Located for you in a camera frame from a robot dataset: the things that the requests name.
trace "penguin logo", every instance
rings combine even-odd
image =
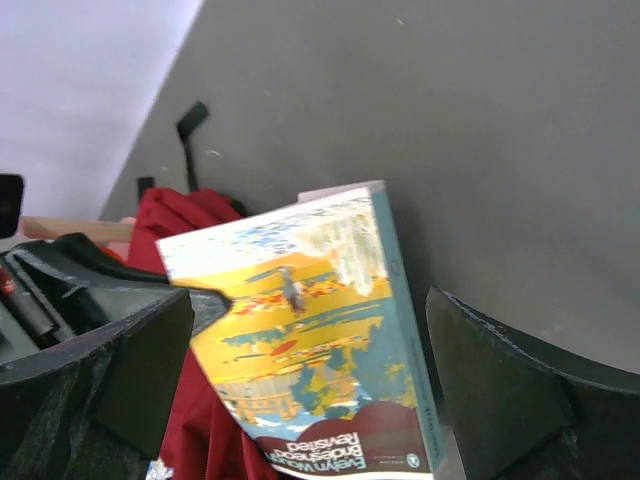
[[[411,468],[418,468],[420,466],[420,457],[418,457],[415,453],[410,453],[407,455],[407,465]]]

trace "illustrated book cover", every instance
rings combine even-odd
[[[172,284],[232,300],[191,347],[275,469],[432,478],[442,433],[384,182],[303,193],[158,249]]]

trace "red object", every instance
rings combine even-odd
[[[164,273],[155,241],[239,219],[230,202],[213,190],[190,195],[167,188],[147,190],[140,203],[127,265]],[[168,467],[174,468],[174,480],[279,478],[224,407],[191,349],[182,367],[160,455]]]

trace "book spine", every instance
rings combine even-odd
[[[431,472],[435,472],[445,455],[445,443],[431,389],[422,342],[420,341],[420,333],[413,311],[413,303],[409,294],[409,285],[393,223],[391,206],[385,191],[373,193],[371,198],[378,222],[387,271],[389,272],[389,282],[393,291],[398,323],[404,342],[407,345],[407,361],[416,390],[418,419],[422,437],[427,450]]]

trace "black plastic part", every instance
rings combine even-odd
[[[178,138],[180,139],[182,148],[184,149],[187,184],[190,192],[195,192],[200,189],[195,171],[195,162],[193,159],[190,137],[207,118],[209,118],[209,109],[204,103],[198,101],[176,124]]]
[[[158,456],[192,318],[188,295],[175,291],[0,365],[0,478],[144,479]]]
[[[31,279],[9,268],[7,256],[0,259],[0,275],[4,282],[11,283],[11,287],[5,288],[6,291],[0,295],[2,303],[40,348],[47,348],[74,336],[62,317],[43,304],[46,299],[34,295],[32,289],[28,288]]]
[[[24,180],[20,175],[0,173],[0,238],[16,234],[23,194]]]
[[[66,257],[94,272],[121,280],[168,285],[166,275],[129,268],[105,254],[82,233],[58,237],[53,245]]]
[[[427,323],[468,480],[640,478],[640,376],[507,327],[434,288]]]
[[[98,391],[91,409],[92,419],[145,458],[157,458],[160,451],[191,338],[193,311],[185,300],[187,295],[177,309],[182,323],[163,315],[123,337],[107,370],[106,388]]]
[[[138,184],[138,201],[142,200],[144,192],[156,186],[156,180],[153,177],[138,177],[136,183]]]
[[[39,350],[11,312],[0,303],[0,365]]]
[[[124,318],[177,290],[170,285],[104,275],[76,263],[53,244],[43,241],[20,244],[5,259],[12,270],[29,279],[29,289],[35,296],[45,298],[52,315],[64,317],[76,333]],[[194,334],[231,307],[231,301],[221,292],[185,290],[190,294],[196,316]]]

